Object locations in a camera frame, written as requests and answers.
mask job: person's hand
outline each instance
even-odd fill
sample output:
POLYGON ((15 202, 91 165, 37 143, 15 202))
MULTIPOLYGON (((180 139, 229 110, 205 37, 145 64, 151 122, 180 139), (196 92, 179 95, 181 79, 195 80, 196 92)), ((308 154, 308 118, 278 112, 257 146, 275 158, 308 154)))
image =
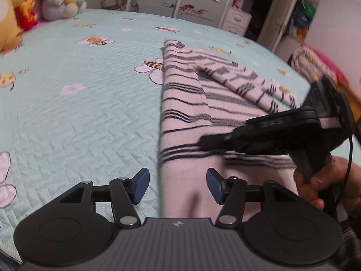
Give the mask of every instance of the person's hand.
MULTIPOLYGON (((318 197, 318 192, 330 185, 344 182, 348 160, 333 156, 333 163, 325 166, 319 173, 314 175, 307 184, 302 173, 297 169, 294 173, 297 191, 301 198, 323 210, 324 201, 318 197)), ((352 163, 350 175, 343 193, 342 202, 349 216, 357 218, 361 216, 361 168, 352 163)))

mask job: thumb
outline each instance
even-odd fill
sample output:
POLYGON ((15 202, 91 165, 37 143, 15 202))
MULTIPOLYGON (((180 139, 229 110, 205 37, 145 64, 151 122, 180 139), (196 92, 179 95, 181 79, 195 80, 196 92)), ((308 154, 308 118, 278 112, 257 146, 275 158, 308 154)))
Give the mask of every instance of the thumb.
POLYGON ((323 167, 320 172, 314 175, 310 180, 310 184, 317 191, 324 190, 333 184, 341 182, 345 174, 346 172, 341 168, 340 164, 333 162, 323 167))

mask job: blue gripper pad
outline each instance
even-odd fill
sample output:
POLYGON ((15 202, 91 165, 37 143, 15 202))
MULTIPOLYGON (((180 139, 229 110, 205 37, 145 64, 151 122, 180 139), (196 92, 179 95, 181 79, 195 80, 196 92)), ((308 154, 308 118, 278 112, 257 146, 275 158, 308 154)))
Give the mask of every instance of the blue gripper pad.
POLYGON ((147 168, 142 168, 131 180, 135 181, 132 203, 136 205, 140 203, 148 189, 150 180, 149 170, 147 168))
POLYGON ((224 178, 213 168, 207 170, 207 186, 217 204, 223 205, 227 195, 222 192, 224 178))

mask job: yellow stuffed bear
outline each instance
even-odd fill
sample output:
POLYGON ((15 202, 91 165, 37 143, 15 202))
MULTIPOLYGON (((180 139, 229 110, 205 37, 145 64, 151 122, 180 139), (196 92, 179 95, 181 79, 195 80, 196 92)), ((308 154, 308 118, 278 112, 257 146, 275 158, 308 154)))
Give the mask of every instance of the yellow stuffed bear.
POLYGON ((25 0, 0 0, 0 52, 21 45, 24 30, 18 26, 15 8, 25 0))

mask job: pink blanket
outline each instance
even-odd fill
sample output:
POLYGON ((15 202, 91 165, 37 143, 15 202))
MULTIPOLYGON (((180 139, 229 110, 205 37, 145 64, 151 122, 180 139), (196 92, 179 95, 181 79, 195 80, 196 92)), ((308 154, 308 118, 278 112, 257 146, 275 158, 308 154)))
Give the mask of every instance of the pink blanket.
MULTIPOLYGON (((160 152, 164 217, 215 220, 221 206, 206 185, 210 167, 226 178, 237 176, 252 185, 274 180, 297 192, 289 156, 218 155, 196 145, 203 134, 227 133, 247 119, 281 111, 273 98, 299 107, 295 97, 237 62, 191 50, 175 40, 165 41, 164 70, 160 152)), ((248 205, 244 220, 258 210, 257 204, 248 205)))

